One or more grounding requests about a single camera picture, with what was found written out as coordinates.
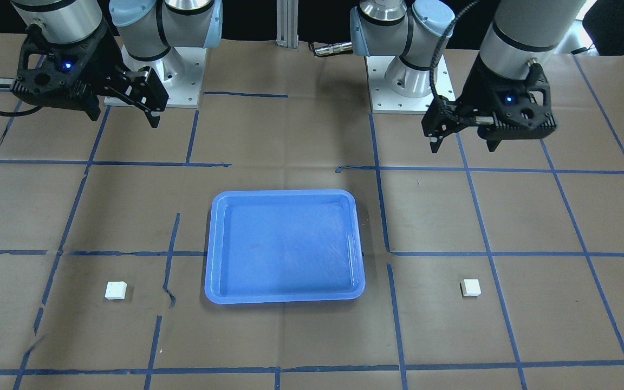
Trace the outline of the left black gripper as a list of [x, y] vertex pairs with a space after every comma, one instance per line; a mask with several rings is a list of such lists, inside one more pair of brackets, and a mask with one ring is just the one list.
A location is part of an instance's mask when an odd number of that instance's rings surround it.
[[526, 69], [523, 79], [507, 79], [476, 57], [461, 96], [455, 101], [435, 97], [423, 116], [431, 153], [438, 153], [444, 137], [468, 127], [478, 129], [490, 152], [503, 140], [542, 140], [552, 134], [550, 84], [538, 62]]

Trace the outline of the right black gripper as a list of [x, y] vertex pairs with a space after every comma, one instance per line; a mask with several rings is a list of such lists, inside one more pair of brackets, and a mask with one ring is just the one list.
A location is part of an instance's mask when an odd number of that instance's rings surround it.
[[117, 98], [144, 111], [158, 128], [168, 92], [153, 68], [131, 71], [108, 25], [70, 44], [47, 40], [38, 24], [25, 30], [11, 92], [27, 104], [82, 111], [92, 121], [101, 113], [99, 96]]

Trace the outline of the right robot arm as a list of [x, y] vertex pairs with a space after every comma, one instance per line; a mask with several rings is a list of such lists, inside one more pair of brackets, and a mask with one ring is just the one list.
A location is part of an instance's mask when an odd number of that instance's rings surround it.
[[166, 108], [195, 106], [203, 60], [218, 47], [221, 1], [13, 1], [27, 24], [7, 87], [27, 104], [80, 111], [93, 121], [100, 98], [140, 109], [156, 128]]

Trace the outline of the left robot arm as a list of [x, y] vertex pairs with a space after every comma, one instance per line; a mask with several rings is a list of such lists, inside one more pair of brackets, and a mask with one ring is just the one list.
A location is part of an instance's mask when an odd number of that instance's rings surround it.
[[441, 1], [361, 1], [350, 12], [356, 55], [390, 55], [393, 89], [408, 96], [406, 75], [426, 77], [418, 96], [432, 94], [421, 121], [437, 153], [444, 138], [475, 127], [493, 152], [504, 140], [542, 140], [557, 123], [544, 64], [562, 42], [582, 1], [501, 1], [483, 37], [461, 94], [438, 94], [438, 62], [461, 18]]

